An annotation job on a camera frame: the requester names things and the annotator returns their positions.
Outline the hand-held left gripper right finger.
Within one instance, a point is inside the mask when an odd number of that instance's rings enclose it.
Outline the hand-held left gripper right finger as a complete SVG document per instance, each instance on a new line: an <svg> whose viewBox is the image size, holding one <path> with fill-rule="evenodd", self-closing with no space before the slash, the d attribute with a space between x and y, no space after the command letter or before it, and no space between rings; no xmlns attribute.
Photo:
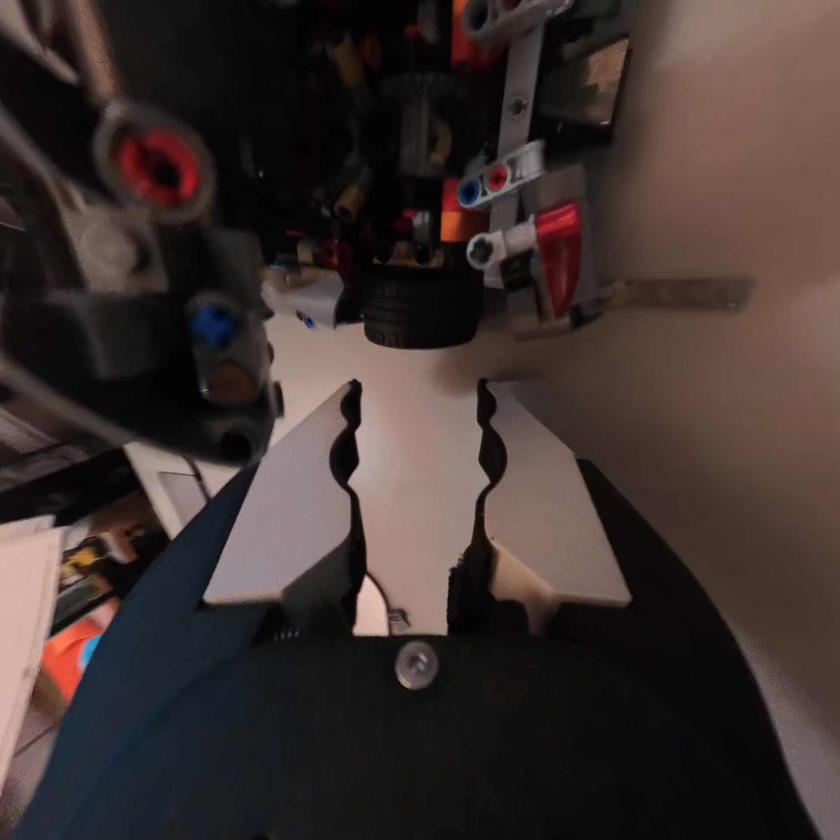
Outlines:
<svg viewBox="0 0 840 840"><path fill-rule="evenodd" d="M563 606L630 606L573 451L507 384L479 381L476 420L486 484L449 572L448 633L549 634Z"/></svg>

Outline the grey Lego Technic car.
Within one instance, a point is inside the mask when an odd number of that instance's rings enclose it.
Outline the grey Lego Technic car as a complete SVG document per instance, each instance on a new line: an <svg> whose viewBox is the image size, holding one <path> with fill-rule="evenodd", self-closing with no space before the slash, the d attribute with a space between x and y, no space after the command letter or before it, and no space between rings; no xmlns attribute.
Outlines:
<svg viewBox="0 0 840 840"><path fill-rule="evenodd" d="M2 2L2 377L119 444L269 446L246 2Z"/></svg>

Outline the long grey lego plate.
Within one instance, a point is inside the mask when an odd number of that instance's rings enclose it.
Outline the long grey lego plate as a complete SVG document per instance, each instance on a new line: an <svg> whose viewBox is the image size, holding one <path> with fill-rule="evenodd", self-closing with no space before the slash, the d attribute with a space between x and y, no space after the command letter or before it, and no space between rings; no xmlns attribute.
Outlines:
<svg viewBox="0 0 840 840"><path fill-rule="evenodd" d="M614 309L735 312L750 300L754 281L737 278L633 279L617 282L608 299Z"/></svg>

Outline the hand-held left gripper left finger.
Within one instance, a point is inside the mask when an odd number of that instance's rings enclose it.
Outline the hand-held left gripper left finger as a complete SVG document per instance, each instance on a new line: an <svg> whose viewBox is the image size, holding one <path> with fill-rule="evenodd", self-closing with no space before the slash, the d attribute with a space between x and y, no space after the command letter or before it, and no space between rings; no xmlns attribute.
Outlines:
<svg viewBox="0 0 840 840"><path fill-rule="evenodd" d="M275 605L295 629L350 612L365 569L359 464L362 385L342 384L266 452L203 600Z"/></svg>

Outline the colourful lego leaflet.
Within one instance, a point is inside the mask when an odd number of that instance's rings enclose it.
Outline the colourful lego leaflet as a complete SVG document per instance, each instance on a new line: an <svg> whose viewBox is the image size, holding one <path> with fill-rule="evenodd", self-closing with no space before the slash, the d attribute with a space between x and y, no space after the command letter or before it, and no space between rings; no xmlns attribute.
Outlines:
<svg viewBox="0 0 840 840"><path fill-rule="evenodd" d="M88 513L66 537L56 605L40 656L44 680L62 709L76 694L123 602L170 542L144 490Z"/></svg>

